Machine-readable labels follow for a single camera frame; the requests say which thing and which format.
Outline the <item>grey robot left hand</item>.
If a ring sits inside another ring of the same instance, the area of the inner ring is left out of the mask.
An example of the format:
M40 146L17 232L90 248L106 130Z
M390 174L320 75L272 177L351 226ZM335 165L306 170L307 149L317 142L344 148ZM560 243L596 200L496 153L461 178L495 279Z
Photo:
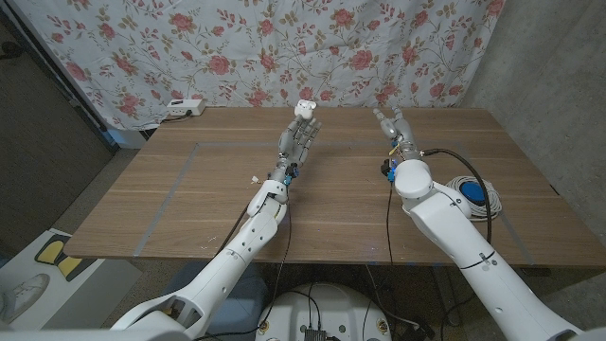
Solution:
M281 134L278 140L277 162L269 174L269 180L283 183L294 179L307 160L309 149L321 130L322 123L316 118L297 116Z

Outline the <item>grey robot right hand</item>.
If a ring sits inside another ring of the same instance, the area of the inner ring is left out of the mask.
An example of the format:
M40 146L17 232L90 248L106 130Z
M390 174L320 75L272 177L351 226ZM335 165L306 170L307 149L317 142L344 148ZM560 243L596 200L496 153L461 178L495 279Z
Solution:
M421 159L421 151L414 137L412 128L404 118L399 107L392 107L394 117L387 117L380 109L372 110L380 123L383 134L391 141L390 156L398 156L402 160Z

